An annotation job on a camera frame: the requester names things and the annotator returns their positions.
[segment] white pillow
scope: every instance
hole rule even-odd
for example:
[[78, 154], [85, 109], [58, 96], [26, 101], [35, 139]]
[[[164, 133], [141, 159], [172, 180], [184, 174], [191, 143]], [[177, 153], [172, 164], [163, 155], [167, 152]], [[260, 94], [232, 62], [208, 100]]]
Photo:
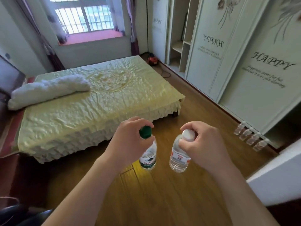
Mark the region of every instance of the white pillow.
[[52, 80], [24, 84], [11, 93], [8, 101], [9, 110], [18, 110], [23, 107], [44, 102], [75, 91], [89, 91], [90, 83], [79, 74], [59, 77]]

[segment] wardrobe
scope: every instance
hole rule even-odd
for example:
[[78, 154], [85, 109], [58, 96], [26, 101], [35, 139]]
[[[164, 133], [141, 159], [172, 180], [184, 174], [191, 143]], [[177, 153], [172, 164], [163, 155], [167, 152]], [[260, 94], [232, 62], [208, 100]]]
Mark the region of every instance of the wardrobe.
[[148, 0], [149, 51], [279, 148], [301, 135], [301, 0]]

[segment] plastic bottle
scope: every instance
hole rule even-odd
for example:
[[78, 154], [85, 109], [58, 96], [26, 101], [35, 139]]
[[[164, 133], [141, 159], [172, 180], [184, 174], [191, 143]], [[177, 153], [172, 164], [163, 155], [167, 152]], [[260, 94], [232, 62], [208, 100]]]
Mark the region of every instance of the plastic bottle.
[[269, 139], [261, 140], [253, 147], [253, 149], [256, 152], [259, 152], [262, 148], [264, 148], [266, 145], [269, 144], [269, 141], [270, 141]]
[[[139, 130], [140, 137], [147, 139], [152, 136], [151, 127], [144, 126]], [[140, 166], [145, 170], [152, 170], [156, 165], [157, 154], [157, 142], [154, 140], [152, 146], [150, 146], [146, 152], [139, 159]]]
[[195, 139], [195, 132], [190, 129], [185, 129], [181, 135], [178, 135], [173, 143], [169, 165], [172, 170], [177, 173], [184, 172], [190, 163], [191, 158], [179, 148], [179, 140], [184, 139], [189, 142], [193, 142]]
[[260, 138], [260, 132], [258, 132], [258, 133], [256, 133], [256, 134], [254, 134], [253, 136], [251, 136], [250, 139], [248, 139], [248, 140], [246, 141], [246, 144], [251, 146], [251, 145], [254, 144], [259, 138]]
[[247, 130], [245, 130], [241, 135], [240, 135], [240, 139], [241, 140], [246, 140], [251, 134], [252, 132], [254, 132], [255, 130], [253, 128], [249, 128]]
[[246, 122], [240, 123], [234, 131], [234, 135], [239, 135], [245, 128]]

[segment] bottle label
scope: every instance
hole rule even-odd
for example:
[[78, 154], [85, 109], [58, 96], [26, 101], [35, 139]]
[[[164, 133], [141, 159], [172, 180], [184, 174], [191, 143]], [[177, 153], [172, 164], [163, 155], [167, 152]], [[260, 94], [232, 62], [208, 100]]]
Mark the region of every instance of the bottle label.
[[173, 148], [171, 150], [171, 157], [173, 160], [182, 163], [184, 165], [188, 165], [190, 163], [191, 158], [187, 158], [183, 155], [178, 154]]
[[143, 168], [153, 167], [156, 163], [156, 153], [152, 157], [149, 157], [149, 158], [140, 157], [139, 163], [140, 163], [141, 167], [143, 167]]

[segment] green bottle cap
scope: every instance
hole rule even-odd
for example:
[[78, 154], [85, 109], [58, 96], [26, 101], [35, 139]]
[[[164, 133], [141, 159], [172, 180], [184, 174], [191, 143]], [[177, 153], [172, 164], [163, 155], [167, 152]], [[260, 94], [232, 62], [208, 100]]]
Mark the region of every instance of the green bottle cap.
[[151, 127], [143, 126], [139, 130], [139, 134], [140, 134], [141, 138], [143, 138], [143, 139], [147, 139], [147, 138], [151, 137]]

